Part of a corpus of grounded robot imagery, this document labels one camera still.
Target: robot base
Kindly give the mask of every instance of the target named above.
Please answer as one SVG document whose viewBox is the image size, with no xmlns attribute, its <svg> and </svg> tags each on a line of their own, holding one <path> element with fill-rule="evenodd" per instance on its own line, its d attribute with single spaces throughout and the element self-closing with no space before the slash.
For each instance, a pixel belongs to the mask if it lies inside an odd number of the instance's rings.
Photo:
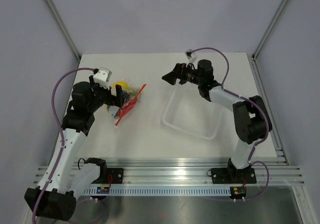
<svg viewBox="0 0 320 224">
<path fill-rule="evenodd" d="M 231 178 L 228 174 L 227 168 L 212 168 L 211 178 L 213 184 L 256 184 L 257 178 L 253 168 L 250 168 L 247 172 L 239 174 L 234 178 Z"/>
<path fill-rule="evenodd" d="M 106 174 L 92 182 L 92 184 L 109 184 L 109 175 L 112 176 L 111 184 L 122 184 L 124 178 L 124 169 L 108 167 L 106 169 Z"/>
</svg>

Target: yellow object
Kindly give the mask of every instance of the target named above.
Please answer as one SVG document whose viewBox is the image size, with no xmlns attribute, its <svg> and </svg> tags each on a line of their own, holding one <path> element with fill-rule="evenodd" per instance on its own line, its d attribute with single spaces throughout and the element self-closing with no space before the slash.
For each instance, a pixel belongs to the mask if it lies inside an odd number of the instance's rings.
<svg viewBox="0 0 320 224">
<path fill-rule="evenodd" d="M 111 85 L 112 88 L 116 88 L 116 85 L 120 85 L 124 91 L 132 91 L 133 89 L 125 81 L 117 81 Z"/>
</svg>

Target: metal plate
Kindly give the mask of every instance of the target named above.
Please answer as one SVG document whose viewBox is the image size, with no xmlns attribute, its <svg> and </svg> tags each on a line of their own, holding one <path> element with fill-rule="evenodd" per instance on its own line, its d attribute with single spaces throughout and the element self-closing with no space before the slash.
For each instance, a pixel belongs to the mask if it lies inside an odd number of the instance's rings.
<svg viewBox="0 0 320 224">
<path fill-rule="evenodd" d="M 113 184 L 122 184 L 124 179 L 124 169 L 123 168 L 107 168 L 107 173 L 112 176 Z"/>
<path fill-rule="evenodd" d="M 248 187 L 247 192 L 252 197 L 261 190 Z M 94 200 L 79 204 L 71 221 L 92 223 L 102 213 L 99 224 L 303 224 L 290 187 L 272 186 L 256 200 L 237 203 L 229 197 L 203 196 L 109 196 L 103 203 L 104 209 Z"/>
<path fill-rule="evenodd" d="M 227 168 L 211 168 L 211 178 L 213 184 L 256 184 L 257 178 L 253 168 L 241 176 L 231 180 L 227 173 Z"/>
</svg>

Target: plastic bag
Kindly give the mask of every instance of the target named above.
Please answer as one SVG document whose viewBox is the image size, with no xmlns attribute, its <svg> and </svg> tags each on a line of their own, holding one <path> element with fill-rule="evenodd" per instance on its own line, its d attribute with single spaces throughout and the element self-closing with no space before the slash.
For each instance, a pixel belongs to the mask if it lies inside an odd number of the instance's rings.
<svg viewBox="0 0 320 224">
<path fill-rule="evenodd" d="M 119 122 L 122 120 L 122 118 L 135 107 L 135 105 L 137 104 L 137 100 L 139 99 L 139 96 L 143 91 L 143 89 L 145 88 L 146 84 L 142 85 L 142 87 L 136 88 L 136 87 L 131 87 L 125 81 L 117 81 L 111 85 L 112 87 L 111 90 L 115 90 L 116 85 L 120 85 L 122 87 L 122 91 L 126 93 L 123 106 L 117 107 L 114 105 L 107 105 L 106 109 L 108 110 L 110 115 L 114 118 L 115 120 L 114 125 L 117 127 Z"/>
</svg>

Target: metal floor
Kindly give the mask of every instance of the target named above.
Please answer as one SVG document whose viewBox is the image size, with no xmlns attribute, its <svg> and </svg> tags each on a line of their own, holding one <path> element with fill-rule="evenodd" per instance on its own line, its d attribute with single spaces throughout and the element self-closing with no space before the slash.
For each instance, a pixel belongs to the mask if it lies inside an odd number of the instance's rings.
<svg viewBox="0 0 320 224">
<path fill-rule="evenodd" d="M 249 187 L 249 196 L 260 190 Z M 268 187 L 253 201 L 233 203 L 227 197 L 110 196 L 97 224 L 302 224 L 290 187 Z M 101 205 L 93 200 L 79 204 L 71 220 L 89 224 L 98 219 Z M 41 219 L 39 224 L 51 224 Z"/>
</svg>

